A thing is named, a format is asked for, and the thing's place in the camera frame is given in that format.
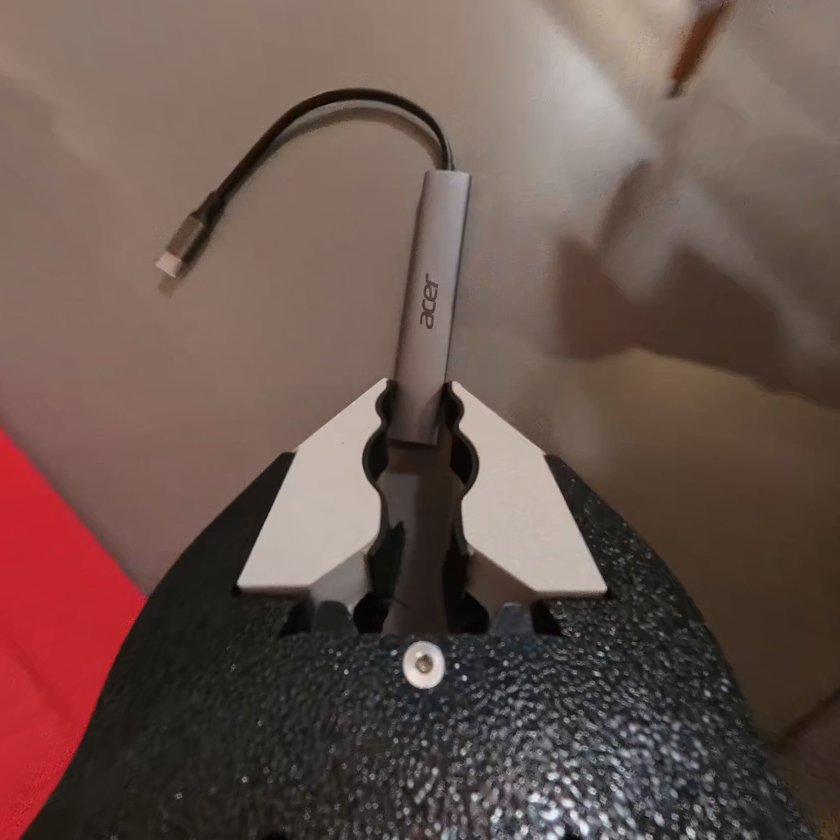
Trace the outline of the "grey usb hub with cable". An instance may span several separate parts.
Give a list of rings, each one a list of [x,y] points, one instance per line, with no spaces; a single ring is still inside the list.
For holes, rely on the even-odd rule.
[[[224,179],[184,217],[154,266],[178,280],[202,254],[229,202],[270,153],[297,126],[328,110],[384,109],[424,127],[437,146],[437,167],[427,171],[416,211],[413,254],[406,283],[395,359],[396,402],[392,439],[433,445],[448,380],[459,266],[466,234],[471,175],[458,171],[442,125],[400,94],[349,87],[320,92],[283,112]]]

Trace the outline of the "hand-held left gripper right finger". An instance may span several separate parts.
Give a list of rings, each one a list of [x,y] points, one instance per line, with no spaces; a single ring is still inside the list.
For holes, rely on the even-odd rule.
[[[605,597],[541,448],[454,381],[444,390],[444,420],[460,484],[447,560],[457,599],[502,608]]]

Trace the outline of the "red plastic bin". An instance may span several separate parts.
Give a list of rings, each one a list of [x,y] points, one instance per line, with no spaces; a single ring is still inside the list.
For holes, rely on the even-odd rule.
[[[144,604],[1,433],[1,838],[20,838],[86,730]]]

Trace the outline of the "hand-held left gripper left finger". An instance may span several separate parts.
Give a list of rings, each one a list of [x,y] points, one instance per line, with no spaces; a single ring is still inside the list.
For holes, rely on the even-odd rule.
[[[242,593],[346,607],[393,598],[400,530],[378,479],[395,392],[393,381],[378,381],[297,446],[239,574]]]

